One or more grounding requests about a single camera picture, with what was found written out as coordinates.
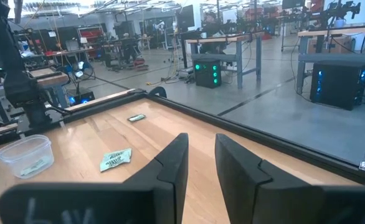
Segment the black computer tower green lights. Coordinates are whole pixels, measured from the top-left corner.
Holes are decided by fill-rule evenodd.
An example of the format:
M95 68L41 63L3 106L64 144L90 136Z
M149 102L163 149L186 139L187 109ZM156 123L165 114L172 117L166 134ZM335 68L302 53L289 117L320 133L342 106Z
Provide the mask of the black computer tower green lights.
M193 62L197 86L216 88L221 86L220 60L198 59Z

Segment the black desk fan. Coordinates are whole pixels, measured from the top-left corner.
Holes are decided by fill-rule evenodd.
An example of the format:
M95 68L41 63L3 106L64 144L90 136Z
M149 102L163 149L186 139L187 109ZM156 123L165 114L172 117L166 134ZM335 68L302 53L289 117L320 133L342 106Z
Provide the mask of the black desk fan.
M73 64L72 75L75 81L96 79L95 71L88 61L79 61Z

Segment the black monitor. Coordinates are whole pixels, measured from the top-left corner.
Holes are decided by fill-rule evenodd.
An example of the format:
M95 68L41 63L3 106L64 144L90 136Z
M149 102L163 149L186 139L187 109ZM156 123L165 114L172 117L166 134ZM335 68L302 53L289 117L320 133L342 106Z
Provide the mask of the black monitor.
M193 5L182 7L176 15L180 32L187 32L188 28L195 26Z

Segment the small wood top workbench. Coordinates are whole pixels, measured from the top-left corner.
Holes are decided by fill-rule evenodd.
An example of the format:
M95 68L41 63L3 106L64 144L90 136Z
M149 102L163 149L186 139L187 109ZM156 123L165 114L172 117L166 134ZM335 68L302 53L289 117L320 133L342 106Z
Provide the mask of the small wood top workbench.
M63 89L63 86L69 82L67 74L54 68L42 68L30 71L29 75L36 78L38 83L48 91L53 103L62 108L69 106Z

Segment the person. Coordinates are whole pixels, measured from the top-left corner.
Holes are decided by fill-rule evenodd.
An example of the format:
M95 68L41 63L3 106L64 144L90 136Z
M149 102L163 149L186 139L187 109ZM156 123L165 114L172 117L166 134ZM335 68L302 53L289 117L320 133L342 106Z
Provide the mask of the person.
M202 31L207 34L208 37L212 37L214 34L220 31L219 23L216 19L214 12L208 12L205 17L205 21L202 26ZM225 44L222 42L209 42L201 45L201 54L225 54Z

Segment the dark green white sweetener packet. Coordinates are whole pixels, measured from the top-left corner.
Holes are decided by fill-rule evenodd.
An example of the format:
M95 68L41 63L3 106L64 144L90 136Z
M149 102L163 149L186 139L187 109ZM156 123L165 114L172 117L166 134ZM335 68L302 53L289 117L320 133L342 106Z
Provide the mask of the dark green white sweetener packet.
M131 123L134 123L134 122L140 121L145 118L146 118L146 116L144 114L137 114L132 117L129 117L127 120Z

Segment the small black computer blue lights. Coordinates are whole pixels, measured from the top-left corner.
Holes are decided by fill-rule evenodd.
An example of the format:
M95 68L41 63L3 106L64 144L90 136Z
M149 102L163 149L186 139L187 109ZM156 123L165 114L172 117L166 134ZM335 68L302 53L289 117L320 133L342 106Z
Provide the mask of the small black computer blue lights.
M92 90L87 88L71 89L66 91L67 98L70 106L79 105L82 103L88 103L95 99L95 95Z

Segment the wood top workbench grey legs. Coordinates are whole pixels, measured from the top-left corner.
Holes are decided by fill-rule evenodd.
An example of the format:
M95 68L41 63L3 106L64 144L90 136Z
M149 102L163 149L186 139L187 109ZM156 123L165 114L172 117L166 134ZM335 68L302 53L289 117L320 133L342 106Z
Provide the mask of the wood top workbench grey legs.
M243 76L255 72L257 80L261 79L262 72L262 37L264 36L264 31L251 32L249 34L235 34L235 35L222 35L219 37L208 37L205 39L188 39L187 44L191 46L191 59L216 59L224 62L235 62L237 69L237 87L242 89L243 87ZM247 71L243 69L242 65L242 43L248 40L254 40L256 43L255 49L255 67ZM228 44L230 42L235 42L235 53L234 54L200 54L198 53L197 46L199 44L209 44L209 43L223 43Z
M344 29L330 30L316 30L316 31L301 31L298 33L299 40L299 55L298 55L298 68L296 74L296 84L295 91L297 94L302 95L303 92L303 82L305 79L305 66L306 63L319 62L324 60L341 60L341 61L358 61L365 62L365 54L331 54L331 53L321 53L316 52L314 54L308 54L307 46L308 39L310 37L315 37L319 35L338 35L338 34L352 34L352 33L365 33L365 26L361 27L345 27Z

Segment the clear plastic bin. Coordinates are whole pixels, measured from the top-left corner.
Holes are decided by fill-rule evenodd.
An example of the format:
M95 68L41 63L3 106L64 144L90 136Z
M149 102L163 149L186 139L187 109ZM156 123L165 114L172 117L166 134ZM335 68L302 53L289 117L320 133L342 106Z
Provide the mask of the clear plastic bin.
M51 141L47 136L35 134L0 149L0 160L10 168L12 174L20 179L29 179L49 168L54 163ZM29 167L41 158L47 163L35 172L28 175L21 175L21 170Z

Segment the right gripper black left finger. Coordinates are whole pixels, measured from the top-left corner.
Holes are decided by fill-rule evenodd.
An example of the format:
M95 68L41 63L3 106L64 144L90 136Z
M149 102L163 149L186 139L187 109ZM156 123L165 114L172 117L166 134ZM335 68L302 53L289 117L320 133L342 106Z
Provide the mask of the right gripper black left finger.
M122 183L19 184L0 196L2 224L181 224L189 138L174 138Z

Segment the black curved bracket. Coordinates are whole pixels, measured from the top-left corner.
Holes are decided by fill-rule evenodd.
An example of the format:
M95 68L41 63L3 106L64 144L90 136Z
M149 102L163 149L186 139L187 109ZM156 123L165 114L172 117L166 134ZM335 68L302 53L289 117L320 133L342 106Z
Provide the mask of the black curved bracket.
M166 93L166 90L162 87L162 86L157 86L155 88L153 88L149 93L148 93L149 96L160 96L160 97L163 97L163 98L167 98L167 93Z

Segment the pale green Stevia packet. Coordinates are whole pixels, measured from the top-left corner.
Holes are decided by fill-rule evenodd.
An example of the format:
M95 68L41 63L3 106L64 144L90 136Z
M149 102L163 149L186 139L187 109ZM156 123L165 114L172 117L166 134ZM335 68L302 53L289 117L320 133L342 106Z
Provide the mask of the pale green Stevia packet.
M131 157L131 148L126 148L124 150L106 153L103 156L103 160L105 161L105 160L113 159L118 156L128 156L130 158Z
M31 164L29 167L24 168L21 170L21 175L28 175L31 172L35 172L36 170L40 169L42 166L46 165L47 161L45 158L41 158L35 163Z
M128 154L120 154L118 156L113 156L112 158L107 159L100 164L100 172L106 171L118 165L129 162L130 162L130 156Z

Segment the black computer tower blue lights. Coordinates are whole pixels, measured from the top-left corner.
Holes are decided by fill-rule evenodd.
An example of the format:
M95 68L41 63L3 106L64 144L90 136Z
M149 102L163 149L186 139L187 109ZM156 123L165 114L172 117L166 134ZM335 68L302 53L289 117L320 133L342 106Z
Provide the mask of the black computer tower blue lights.
M320 61L313 64L310 100L344 110L353 110L363 101L365 63Z

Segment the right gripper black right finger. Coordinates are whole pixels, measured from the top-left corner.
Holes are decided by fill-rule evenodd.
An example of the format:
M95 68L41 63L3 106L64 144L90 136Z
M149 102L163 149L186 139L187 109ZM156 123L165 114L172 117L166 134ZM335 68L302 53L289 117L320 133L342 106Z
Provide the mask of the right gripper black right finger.
M365 224L365 186L310 185L225 134L215 156L231 224Z

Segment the cardboard box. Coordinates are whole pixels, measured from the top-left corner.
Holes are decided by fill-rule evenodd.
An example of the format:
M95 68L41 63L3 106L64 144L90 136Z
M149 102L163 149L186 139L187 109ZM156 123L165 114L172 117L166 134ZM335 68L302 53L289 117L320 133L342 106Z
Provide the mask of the cardboard box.
M317 38L310 39L308 41L308 54L314 54L316 52ZM323 43L321 48L322 53L332 54L346 54L353 51L354 40L348 36L329 38L327 42Z

